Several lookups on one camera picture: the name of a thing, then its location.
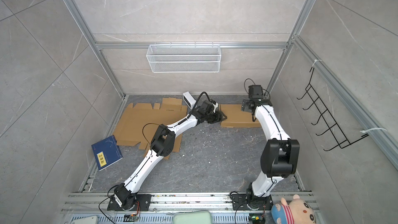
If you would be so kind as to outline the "cardboard box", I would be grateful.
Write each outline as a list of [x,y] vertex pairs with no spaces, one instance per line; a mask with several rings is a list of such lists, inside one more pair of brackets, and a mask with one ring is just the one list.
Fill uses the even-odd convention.
[[241,111],[240,104],[221,104],[220,110],[227,116],[221,122],[223,128],[260,128],[260,123],[252,121],[252,115]]

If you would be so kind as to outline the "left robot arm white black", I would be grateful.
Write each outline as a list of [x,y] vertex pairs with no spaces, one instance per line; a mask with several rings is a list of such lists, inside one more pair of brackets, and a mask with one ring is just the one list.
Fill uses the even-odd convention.
[[128,179],[114,189],[113,199],[122,210],[129,211],[138,206],[137,193],[144,180],[164,157],[170,155],[177,137],[200,123],[212,124],[228,119],[219,104],[209,97],[198,105],[199,99],[185,92],[183,100],[190,108],[189,114],[175,123],[158,125],[143,161]]

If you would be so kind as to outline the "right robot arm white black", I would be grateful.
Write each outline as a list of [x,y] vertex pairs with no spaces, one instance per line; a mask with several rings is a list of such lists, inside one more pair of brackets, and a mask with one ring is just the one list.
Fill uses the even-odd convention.
[[252,121],[258,121],[264,132],[266,144],[260,157],[261,172],[246,190],[246,202],[266,202],[271,191],[297,169],[300,144],[291,139],[279,123],[270,94],[261,85],[248,87],[248,99],[243,100],[241,110],[251,113]]

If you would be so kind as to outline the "pale green box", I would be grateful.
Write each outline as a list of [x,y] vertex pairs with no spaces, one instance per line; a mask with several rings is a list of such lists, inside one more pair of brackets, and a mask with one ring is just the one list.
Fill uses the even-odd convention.
[[209,211],[178,213],[173,216],[173,224],[212,224]]

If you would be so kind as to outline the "white digital clock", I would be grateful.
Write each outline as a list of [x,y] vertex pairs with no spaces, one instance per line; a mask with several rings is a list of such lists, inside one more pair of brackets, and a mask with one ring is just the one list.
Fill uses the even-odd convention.
[[197,103],[196,99],[190,94],[189,91],[183,93],[182,98],[190,109],[193,109]]

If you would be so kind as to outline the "lower flat cardboard sheet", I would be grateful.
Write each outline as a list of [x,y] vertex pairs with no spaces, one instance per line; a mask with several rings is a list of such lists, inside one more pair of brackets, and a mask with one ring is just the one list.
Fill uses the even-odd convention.
[[163,98],[161,103],[130,103],[124,110],[113,136],[118,146],[136,146],[148,151],[158,125],[169,125],[187,115],[182,99]]

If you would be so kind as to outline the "blue book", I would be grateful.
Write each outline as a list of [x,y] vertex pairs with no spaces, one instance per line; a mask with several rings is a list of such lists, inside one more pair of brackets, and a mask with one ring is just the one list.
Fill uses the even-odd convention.
[[99,171],[123,158],[114,135],[91,145],[91,147]]

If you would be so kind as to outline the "pink plush pig toy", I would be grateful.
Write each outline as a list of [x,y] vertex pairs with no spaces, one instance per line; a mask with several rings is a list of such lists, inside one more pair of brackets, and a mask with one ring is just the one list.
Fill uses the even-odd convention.
[[281,198],[280,203],[272,206],[271,215],[276,224],[316,224],[314,210],[299,195],[294,195],[288,203]]

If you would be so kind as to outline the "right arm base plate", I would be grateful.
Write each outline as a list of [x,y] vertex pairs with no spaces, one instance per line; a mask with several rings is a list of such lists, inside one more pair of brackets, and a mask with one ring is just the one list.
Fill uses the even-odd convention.
[[270,211],[273,206],[272,196],[259,198],[233,191],[229,197],[234,211]]

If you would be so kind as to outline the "aluminium rail base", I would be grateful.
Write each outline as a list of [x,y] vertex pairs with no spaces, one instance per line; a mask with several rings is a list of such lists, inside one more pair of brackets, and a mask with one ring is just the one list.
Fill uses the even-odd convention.
[[247,203],[244,193],[152,192],[138,195],[140,209],[114,211],[105,192],[72,193],[66,198],[57,224],[171,224],[178,213],[208,211],[214,224],[248,224],[259,217],[271,224],[271,207],[295,192],[273,192],[267,201]]

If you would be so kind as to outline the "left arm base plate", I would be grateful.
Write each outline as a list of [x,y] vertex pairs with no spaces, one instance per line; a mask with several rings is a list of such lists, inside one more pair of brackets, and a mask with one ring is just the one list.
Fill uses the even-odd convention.
[[108,211],[148,211],[152,195],[138,194],[128,197],[124,202],[117,196],[111,196],[107,206]]

